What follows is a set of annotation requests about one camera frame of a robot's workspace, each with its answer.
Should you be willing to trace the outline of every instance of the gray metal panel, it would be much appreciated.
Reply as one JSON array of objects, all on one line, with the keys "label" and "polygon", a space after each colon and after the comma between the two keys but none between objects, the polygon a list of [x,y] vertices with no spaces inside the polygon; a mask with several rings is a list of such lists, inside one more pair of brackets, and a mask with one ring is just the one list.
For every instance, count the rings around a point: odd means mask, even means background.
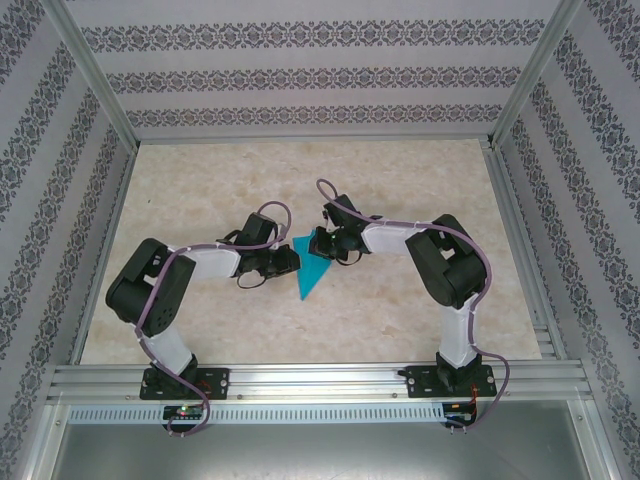
[{"label": "gray metal panel", "polygon": [[565,402],[504,404],[467,435],[434,424],[70,425],[56,479],[589,478]]}]

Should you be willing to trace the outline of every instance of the marble floor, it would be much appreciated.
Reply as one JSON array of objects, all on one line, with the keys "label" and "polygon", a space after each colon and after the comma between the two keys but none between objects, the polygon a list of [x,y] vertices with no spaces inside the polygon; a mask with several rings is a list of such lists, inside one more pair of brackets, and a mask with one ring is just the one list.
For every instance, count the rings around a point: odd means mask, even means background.
[{"label": "marble floor", "polygon": [[[147,363],[106,289],[147,237],[214,241],[268,200],[294,214],[291,236],[323,224],[315,180],[326,177],[365,214],[418,221],[455,215],[486,251],[494,285],[477,341],[510,359],[540,351],[480,146],[475,140],[245,143],[140,149],[86,342],[84,364]],[[277,208],[265,213],[278,221]],[[241,290],[235,279],[192,283],[175,320],[200,363],[432,360],[437,304],[408,257],[370,255],[333,266],[300,301],[295,274]]]}]

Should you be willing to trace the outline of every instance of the patterned wallpaper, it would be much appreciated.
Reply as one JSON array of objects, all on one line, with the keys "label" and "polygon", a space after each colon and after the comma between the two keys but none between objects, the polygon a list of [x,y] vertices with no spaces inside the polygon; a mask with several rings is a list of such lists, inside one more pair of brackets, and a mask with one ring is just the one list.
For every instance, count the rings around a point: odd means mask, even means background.
[{"label": "patterned wallpaper", "polygon": [[0,479],[67,363],[129,158],[35,0],[0,6]]},{"label": "patterned wallpaper", "polygon": [[488,133],[557,0],[67,5],[144,140]]},{"label": "patterned wallpaper", "polygon": [[501,146],[623,478],[640,478],[639,20],[632,2],[585,2]]}]

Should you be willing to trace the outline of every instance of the blue triangular object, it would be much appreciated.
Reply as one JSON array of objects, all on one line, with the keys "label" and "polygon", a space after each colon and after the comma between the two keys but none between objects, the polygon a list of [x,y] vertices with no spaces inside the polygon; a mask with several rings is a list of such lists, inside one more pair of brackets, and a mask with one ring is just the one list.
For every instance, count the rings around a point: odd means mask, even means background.
[{"label": "blue triangular object", "polygon": [[307,298],[307,295],[311,293],[313,287],[316,286],[331,266],[331,260],[309,253],[309,242],[314,234],[315,230],[308,237],[295,237],[293,239],[293,249],[300,256],[298,287],[300,288],[301,300]]}]

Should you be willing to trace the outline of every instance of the purple cable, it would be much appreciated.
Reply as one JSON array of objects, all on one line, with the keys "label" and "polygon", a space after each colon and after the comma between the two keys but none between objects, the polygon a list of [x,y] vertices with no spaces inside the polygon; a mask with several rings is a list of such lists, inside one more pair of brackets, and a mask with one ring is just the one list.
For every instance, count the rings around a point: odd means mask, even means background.
[{"label": "purple cable", "polygon": [[[476,307],[478,306],[480,301],[487,295],[487,292],[489,291],[489,287],[491,286],[491,282],[493,280],[493,273],[491,271],[491,264],[489,263],[489,259],[487,258],[487,255],[482,251],[480,246],[476,242],[474,242],[471,238],[469,238],[467,235],[465,235],[463,233],[460,233],[457,230],[454,230],[453,228],[445,227],[445,226],[442,226],[442,225],[435,225],[435,224],[429,223],[429,222],[410,223],[410,222],[398,222],[398,221],[395,221],[395,220],[384,220],[384,219],[376,220],[374,218],[362,215],[362,214],[356,212],[355,210],[351,210],[351,209],[349,209],[347,207],[344,207],[344,206],[340,205],[338,202],[336,202],[335,199],[331,198],[327,194],[327,192],[324,191],[324,189],[322,188],[322,184],[325,184],[329,188],[331,188],[331,190],[333,191],[333,194],[334,194],[335,197],[338,196],[338,190],[336,189],[336,187],[329,180],[326,180],[324,178],[319,178],[316,181],[316,187],[320,191],[320,194],[325,199],[327,199],[327,201],[329,203],[331,203],[334,207],[339,208],[340,210],[342,210],[343,212],[348,213],[349,215],[352,215],[352,216],[354,216],[356,218],[359,218],[360,220],[364,220],[364,221],[370,222],[370,223],[375,223],[375,224],[378,224],[378,225],[389,225],[389,226],[392,226],[392,227],[405,227],[405,228],[407,228],[407,227],[409,227],[409,228],[425,228],[425,229],[438,230],[440,232],[449,233],[449,234],[453,235],[454,237],[458,237],[460,240],[462,240],[465,243],[467,243],[471,248],[473,248],[475,250],[475,252],[480,257],[480,260],[482,261],[482,263],[484,265],[484,268],[487,271],[487,280],[485,281],[484,288],[482,289],[480,294],[476,297],[476,299],[471,304],[471,308],[470,308],[470,311],[469,311],[469,328],[467,330],[467,335],[468,335],[468,339],[469,339],[469,344],[471,345],[471,348],[473,348],[473,350],[476,353],[479,353],[480,355],[484,355],[485,357],[495,358],[496,360],[500,360],[504,364],[504,382],[502,383],[502,386],[500,387],[500,390],[498,390],[496,398],[493,400],[491,405],[489,405],[487,410],[484,412],[484,415],[482,415],[482,417],[478,418],[472,425],[466,427],[465,430],[472,430],[473,428],[477,427],[489,415],[489,413],[491,413],[495,409],[495,407],[498,405],[498,402],[500,401],[500,398],[502,398],[502,395],[504,395],[504,392],[507,389],[507,384],[509,383],[509,377],[511,376],[511,367],[509,366],[509,362],[507,361],[507,359],[504,358],[502,355],[499,355],[497,353],[485,352],[484,350],[481,350],[480,348],[478,348],[478,346],[476,345],[475,338],[473,336],[473,325],[475,323]],[[454,423],[454,424],[458,423],[458,422],[451,421],[451,420],[449,420],[449,421],[451,423]]]},{"label": "purple cable", "polygon": [[[151,359],[151,363],[153,363],[153,365],[155,365],[157,368],[159,368],[164,373],[169,375],[171,378],[173,378],[177,382],[179,382],[182,385],[184,385],[185,387],[187,387],[189,390],[195,392],[202,399],[203,406],[204,406],[204,408],[206,410],[205,417],[204,417],[203,421],[200,422],[195,427],[193,427],[188,432],[180,433],[180,437],[188,437],[189,435],[193,435],[195,433],[198,433],[200,430],[202,430],[207,425],[207,423],[209,422],[209,418],[211,417],[211,405],[209,404],[209,398],[207,398],[206,394],[202,390],[200,390],[198,387],[196,387],[195,385],[192,385],[190,382],[188,382],[185,379],[183,379],[182,377],[180,377],[180,375],[176,375],[175,373],[173,373],[166,366],[164,366],[160,362],[160,360],[158,360],[158,358],[153,354],[153,352],[151,352],[151,350],[147,346],[147,343],[146,343],[146,340],[145,340],[145,337],[144,337],[144,333],[142,332],[142,327],[144,326],[144,322],[147,320],[147,316],[149,315],[149,312],[151,311],[151,307],[153,306],[153,302],[154,302],[154,300],[156,298],[156,295],[158,294],[158,290],[160,289],[160,285],[162,285],[162,282],[164,281],[164,278],[167,275],[167,272],[169,271],[169,267],[171,266],[173,261],[179,255],[182,255],[183,253],[186,253],[186,252],[190,252],[191,250],[216,250],[216,249],[220,249],[220,250],[259,250],[259,249],[262,249],[262,248],[269,248],[272,245],[275,245],[276,243],[282,242],[283,240],[285,240],[287,238],[287,233],[289,232],[289,229],[291,228],[291,220],[292,220],[292,218],[291,218],[291,210],[284,203],[273,200],[273,201],[267,202],[264,205],[262,205],[258,209],[258,213],[261,213],[269,205],[278,205],[278,206],[284,208],[285,212],[287,213],[287,224],[282,228],[282,230],[280,231],[280,234],[278,236],[276,236],[276,238],[273,239],[272,241],[267,242],[267,243],[263,243],[261,245],[250,245],[250,246],[225,245],[225,244],[221,244],[221,243],[200,243],[200,244],[191,245],[191,246],[188,246],[188,247],[181,247],[181,248],[175,250],[171,255],[169,255],[169,258],[167,258],[167,261],[162,266],[162,269],[160,270],[160,273],[158,274],[158,277],[156,278],[156,283],[153,286],[153,288],[151,289],[151,293],[149,294],[149,298],[147,298],[147,302],[145,303],[144,308],[142,309],[142,313],[140,314],[140,318],[138,319],[138,323],[135,326],[135,330],[134,331],[135,331],[136,337],[138,338],[138,343],[140,343],[140,347],[142,348],[144,353]],[[167,431],[169,432],[170,436],[173,436],[174,433],[175,433],[173,430],[171,430],[171,423],[173,422],[173,420],[174,419],[171,418],[169,420],[169,422],[167,423]]]}]

